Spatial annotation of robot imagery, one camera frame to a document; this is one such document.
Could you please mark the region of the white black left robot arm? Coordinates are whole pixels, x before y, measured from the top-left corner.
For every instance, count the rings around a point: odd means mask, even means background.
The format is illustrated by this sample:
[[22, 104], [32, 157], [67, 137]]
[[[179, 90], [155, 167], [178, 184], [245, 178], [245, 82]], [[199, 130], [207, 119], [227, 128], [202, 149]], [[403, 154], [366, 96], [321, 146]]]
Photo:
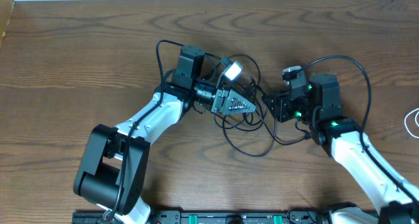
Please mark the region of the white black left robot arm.
[[198, 103], [212, 113], [248, 114], [254, 103], [233, 87], [200, 78], [208, 53], [181, 45], [177, 67], [160, 76], [151, 101], [128, 120], [109, 127], [97, 125], [90, 133], [73, 191], [102, 207], [98, 223], [146, 223], [151, 208], [140, 195], [151, 145]]

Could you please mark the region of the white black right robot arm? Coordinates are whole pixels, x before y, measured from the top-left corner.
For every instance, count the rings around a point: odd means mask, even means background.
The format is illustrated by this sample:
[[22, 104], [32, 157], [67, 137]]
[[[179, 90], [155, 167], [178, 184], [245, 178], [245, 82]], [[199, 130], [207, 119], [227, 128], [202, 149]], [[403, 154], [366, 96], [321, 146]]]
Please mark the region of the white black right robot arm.
[[377, 212], [368, 214], [343, 202], [318, 215], [317, 223], [417, 223], [418, 188], [380, 155], [358, 123], [343, 115], [336, 75], [306, 77], [287, 69], [282, 77], [289, 89], [262, 97], [272, 116], [307, 125], [315, 143], [350, 173]]

